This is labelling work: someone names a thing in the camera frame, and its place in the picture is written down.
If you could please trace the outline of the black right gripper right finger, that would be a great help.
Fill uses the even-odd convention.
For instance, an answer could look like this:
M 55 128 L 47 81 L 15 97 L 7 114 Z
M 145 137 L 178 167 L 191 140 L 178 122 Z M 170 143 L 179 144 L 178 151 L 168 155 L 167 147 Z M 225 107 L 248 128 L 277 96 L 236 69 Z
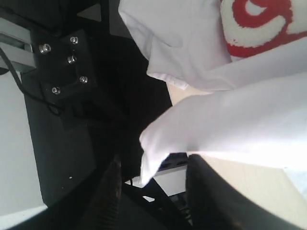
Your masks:
M 191 154 L 186 192 L 198 230 L 307 227 L 307 202 L 282 169 Z

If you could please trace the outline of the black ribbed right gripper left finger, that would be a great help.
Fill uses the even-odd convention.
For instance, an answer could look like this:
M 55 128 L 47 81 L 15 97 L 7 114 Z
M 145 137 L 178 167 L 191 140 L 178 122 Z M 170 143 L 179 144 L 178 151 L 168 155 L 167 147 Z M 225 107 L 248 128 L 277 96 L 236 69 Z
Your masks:
M 144 230 L 148 227 L 145 212 L 128 200 L 121 198 L 121 160 L 115 155 L 93 192 L 81 217 L 68 223 L 68 214 L 61 215 L 59 224 L 53 220 L 45 225 L 47 230 Z

